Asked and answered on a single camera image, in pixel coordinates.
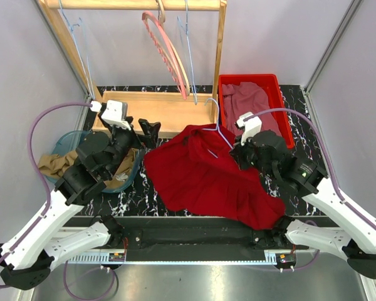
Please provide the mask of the red pleated skirt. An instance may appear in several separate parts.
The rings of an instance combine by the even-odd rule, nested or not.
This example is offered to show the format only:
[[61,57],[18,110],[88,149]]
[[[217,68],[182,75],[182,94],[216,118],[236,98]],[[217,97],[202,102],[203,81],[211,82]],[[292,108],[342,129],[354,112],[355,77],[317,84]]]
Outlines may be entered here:
[[225,127],[188,125],[146,153],[147,176],[169,211],[186,209],[255,230],[272,228],[285,204],[265,191],[256,169],[239,168],[229,154],[233,143],[234,134]]

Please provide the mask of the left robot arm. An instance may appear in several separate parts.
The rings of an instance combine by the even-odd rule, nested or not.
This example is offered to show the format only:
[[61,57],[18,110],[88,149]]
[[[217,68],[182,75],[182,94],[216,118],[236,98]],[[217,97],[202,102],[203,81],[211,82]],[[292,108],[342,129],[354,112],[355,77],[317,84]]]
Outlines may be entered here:
[[64,240],[56,240],[58,232],[75,214],[106,189],[130,149],[154,148],[160,122],[139,119],[142,134],[130,124],[106,124],[109,134],[91,132],[76,148],[77,158],[62,177],[42,208],[7,243],[0,244],[0,288],[29,290],[38,286],[59,265],[92,248],[118,247],[123,228],[111,216]]

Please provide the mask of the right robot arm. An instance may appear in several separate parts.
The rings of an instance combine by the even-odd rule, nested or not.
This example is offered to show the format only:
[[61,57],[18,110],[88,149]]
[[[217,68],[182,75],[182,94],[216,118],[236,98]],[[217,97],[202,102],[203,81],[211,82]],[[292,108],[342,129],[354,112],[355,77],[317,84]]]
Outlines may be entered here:
[[271,130],[236,137],[230,154],[240,169],[254,168],[267,174],[280,189],[320,209],[339,227],[329,230],[283,216],[269,230],[275,246],[309,246],[335,255],[359,274],[376,279],[376,219],[335,190],[324,168],[292,154],[284,138]]

